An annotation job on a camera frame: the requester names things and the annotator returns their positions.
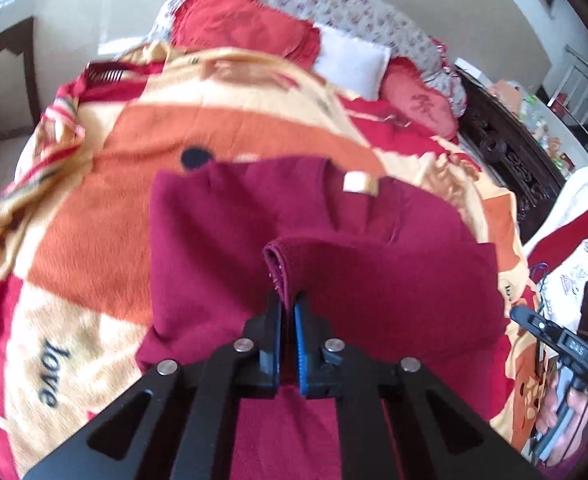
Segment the purple sleeve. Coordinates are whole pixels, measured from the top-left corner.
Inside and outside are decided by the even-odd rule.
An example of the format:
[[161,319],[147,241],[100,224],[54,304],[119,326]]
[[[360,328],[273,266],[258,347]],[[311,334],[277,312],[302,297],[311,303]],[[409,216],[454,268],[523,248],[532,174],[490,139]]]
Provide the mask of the purple sleeve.
[[559,464],[556,464],[552,467],[545,467],[542,464],[539,464],[538,470],[541,471],[543,476],[549,480],[565,480],[565,478],[567,478],[567,476],[576,468],[581,457],[583,456],[585,448],[586,445],[585,442],[583,442],[579,449],[577,449],[571,457],[566,458]]

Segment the white pillow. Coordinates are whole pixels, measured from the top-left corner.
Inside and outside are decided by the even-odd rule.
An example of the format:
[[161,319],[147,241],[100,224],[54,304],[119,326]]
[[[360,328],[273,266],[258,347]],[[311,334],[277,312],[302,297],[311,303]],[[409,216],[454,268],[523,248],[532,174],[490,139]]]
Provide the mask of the white pillow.
[[312,69],[335,85],[377,101],[392,50],[328,25],[314,27],[321,31],[321,51]]

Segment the carved dark wood furniture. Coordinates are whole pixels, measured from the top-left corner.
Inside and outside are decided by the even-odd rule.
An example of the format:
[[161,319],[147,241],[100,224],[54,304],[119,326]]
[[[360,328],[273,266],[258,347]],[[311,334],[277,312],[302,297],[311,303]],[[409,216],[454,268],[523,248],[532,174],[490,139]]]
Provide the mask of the carved dark wood furniture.
[[532,134],[474,79],[460,72],[468,109],[460,134],[516,194],[520,239],[525,243],[548,216],[565,183]]
[[[38,100],[38,87],[36,86],[36,72],[34,67],[33,17],[22,20],[0,33],[0,52],[3,50],[9,50],[14,56],[23,54],[27,99],[29,101],[29,111],[33,123],[29,129],[32,130],[38,124],[38,121],[40,121],[40,102]],[[11,137],[11,135],[0,135],[0,137]]]

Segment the clothing tag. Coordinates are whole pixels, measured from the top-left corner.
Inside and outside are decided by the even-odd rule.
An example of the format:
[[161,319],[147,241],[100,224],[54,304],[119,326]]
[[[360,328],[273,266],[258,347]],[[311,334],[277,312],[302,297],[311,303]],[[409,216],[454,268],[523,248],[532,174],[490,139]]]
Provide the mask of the clothing tag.
[[378,178],[364,171],[348,171],[343,180],[343,191],[378,196]]

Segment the floral headboard cover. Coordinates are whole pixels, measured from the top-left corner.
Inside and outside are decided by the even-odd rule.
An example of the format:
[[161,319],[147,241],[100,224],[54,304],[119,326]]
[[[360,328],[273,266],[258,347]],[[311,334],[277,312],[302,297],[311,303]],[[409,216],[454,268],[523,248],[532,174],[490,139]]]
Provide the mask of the floral headboard cover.
[[[167,0],[148,40],[168,40],[173,13],[184,0]],[[304,20],[345,30],[389,46],[392,56],[404,56],[418,67],[431,88],[448,97],[456,117],[464,113],[467,98],[455,70],[447,61],[445,44],[430,38],[407,15],[382,0],[262,0]]]

